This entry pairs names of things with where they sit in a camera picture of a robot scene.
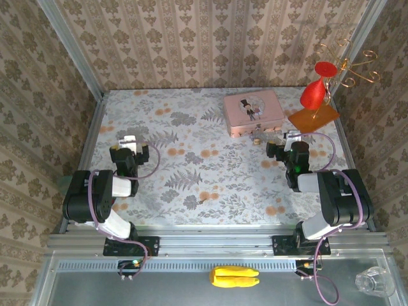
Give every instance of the pink box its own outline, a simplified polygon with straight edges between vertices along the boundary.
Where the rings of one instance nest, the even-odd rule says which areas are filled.
[[[226,96],[224,114],[228,133],[233,138],[255,131],[276,131],[285,119],[273,90]]]

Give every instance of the patterned table surface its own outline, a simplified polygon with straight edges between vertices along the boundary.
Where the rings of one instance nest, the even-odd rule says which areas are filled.
[[[117,199],[113,209],[136,225],[296,224],[320,209],[317,193],[294,193],[285,167],[267,158],[265,141],[284,143],[282,131],[264,134],[260,146],[249,137],[230,138],[222,112],[227,95],[262,89],[155,89],[112,91],[92,158],[92,169],[115,169],[109,147],[124,135],[154,142],[161,164],[141,180],[134,198]],[[273,88],[284,113],[302,109],[303,87]],[[283,131],[293,129],[285,119]],[[333,122],[319,132],[331,137],[337,154],[332,168],[346,168]],[[310,169],[322,168],[332,146],[322,136],[305,137]],[[139,167],[148,174],[157,163]]]

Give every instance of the patterned wall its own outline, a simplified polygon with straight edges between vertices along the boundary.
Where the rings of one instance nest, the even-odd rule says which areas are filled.
[[[104,90],[306,85],[368,0],[55,0]]]
[[[0,1],[0,305],[25,305],[95,107],[36,1]]]
[[[388,1],[363,49],[379,54],[369,66],[380,83],[340,88],[335,100],[356,167],[388,233],[408,285],[408,1]]]

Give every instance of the glass cup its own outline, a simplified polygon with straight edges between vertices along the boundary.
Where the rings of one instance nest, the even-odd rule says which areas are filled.
[[[356,286],[361,292],[383,298],[391,296],[395,292],[391,274],[379,266],[373,266],[358,274]]]

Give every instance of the metal grate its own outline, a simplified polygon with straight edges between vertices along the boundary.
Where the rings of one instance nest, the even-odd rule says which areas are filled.
[[[112,260],[64,260],[60,261],[58,272],[117,272],[117,263]],[[247,266],[260,272],[294,272],[296,262],[291,259],[266,260],[181,260],[151,259],[144,272],[209,272],[215,266]]]

